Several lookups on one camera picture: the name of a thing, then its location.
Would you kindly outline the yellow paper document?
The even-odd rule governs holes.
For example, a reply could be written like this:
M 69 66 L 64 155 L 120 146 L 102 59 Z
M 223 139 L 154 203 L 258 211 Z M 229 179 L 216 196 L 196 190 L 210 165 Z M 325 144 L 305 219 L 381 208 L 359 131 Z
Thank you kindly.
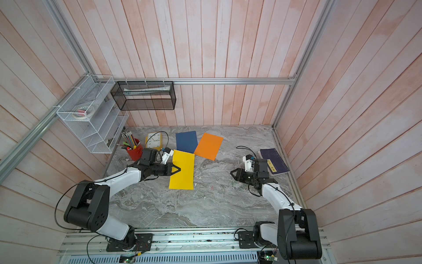
M 175 150 L 173 155 L 173 165 L 179 167 L 181 171 L 170 177 L 169 189 L 193 190 L 195 155 Z

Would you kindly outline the blue paper document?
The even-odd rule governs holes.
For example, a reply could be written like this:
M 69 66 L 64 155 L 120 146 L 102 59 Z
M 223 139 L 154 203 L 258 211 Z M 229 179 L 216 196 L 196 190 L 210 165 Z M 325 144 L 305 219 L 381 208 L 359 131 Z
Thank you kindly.
M 176 149 L 193 154 L 198 146 L 196 131 L 176 133 Z

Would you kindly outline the orange paper document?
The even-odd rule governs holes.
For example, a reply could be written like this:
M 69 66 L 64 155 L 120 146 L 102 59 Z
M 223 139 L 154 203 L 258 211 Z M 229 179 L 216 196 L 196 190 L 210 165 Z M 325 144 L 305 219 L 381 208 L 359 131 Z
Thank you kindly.
M 204 133 L 194 154 L 214 161 L 223 143 L 220 136 Z

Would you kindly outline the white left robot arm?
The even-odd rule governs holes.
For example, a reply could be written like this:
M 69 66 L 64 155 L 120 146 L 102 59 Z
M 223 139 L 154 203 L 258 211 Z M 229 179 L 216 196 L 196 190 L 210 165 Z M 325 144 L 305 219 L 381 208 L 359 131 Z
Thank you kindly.
M 133 227 L 109 215 L 109 200 L 150 176 L 172 176 L 181 171 L 169 162 L 174 154 L 172 149 L 164 149 L 160 162 L 156 161 L 157 153 L 156 149 L 146 148 L 141 158 L 121 172 L 94 182 L 78 183 L 65 211 L 64 221 L 118 242 L 134 244 L 136 235 Z

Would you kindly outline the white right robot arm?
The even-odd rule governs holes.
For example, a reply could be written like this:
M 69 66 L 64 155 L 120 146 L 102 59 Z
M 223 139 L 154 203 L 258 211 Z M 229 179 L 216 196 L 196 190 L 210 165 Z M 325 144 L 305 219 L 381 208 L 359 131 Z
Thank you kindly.
M 237 182 L 245 183 L 258 191 L 278 214 L 276 223 L 259 221 L 253 231 L 242 231 L 236 236 L 241 248 L 248 243 L 266 247 L 274 245 L 285 260 L 320 259 L 323 254 L 317 217 L 311 209 L 304 209 L 285 194 L 278 182 L 270 177 L 268 163 L 252 155 L 243 157 L 245 168 L 230 172 Z

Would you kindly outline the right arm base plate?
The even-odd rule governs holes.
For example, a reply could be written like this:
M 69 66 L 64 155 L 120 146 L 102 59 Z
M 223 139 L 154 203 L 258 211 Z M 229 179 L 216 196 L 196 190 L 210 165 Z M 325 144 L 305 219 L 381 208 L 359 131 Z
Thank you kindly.
M 234 238 L 241 249 L 263 248 L 268 245 L 278 247 L 278 226 L 271 221 L 258 221 L 251 231 L 244 228 L 236 230 Z

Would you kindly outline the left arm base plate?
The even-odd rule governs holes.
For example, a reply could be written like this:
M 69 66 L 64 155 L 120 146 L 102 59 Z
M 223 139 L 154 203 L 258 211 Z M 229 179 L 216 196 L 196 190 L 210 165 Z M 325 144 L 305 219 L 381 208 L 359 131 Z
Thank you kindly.
M 111 238 L 107 245 L 106 252 L 150 251 L 152 239 L 152 233 L 128 234 L 123 240 Z

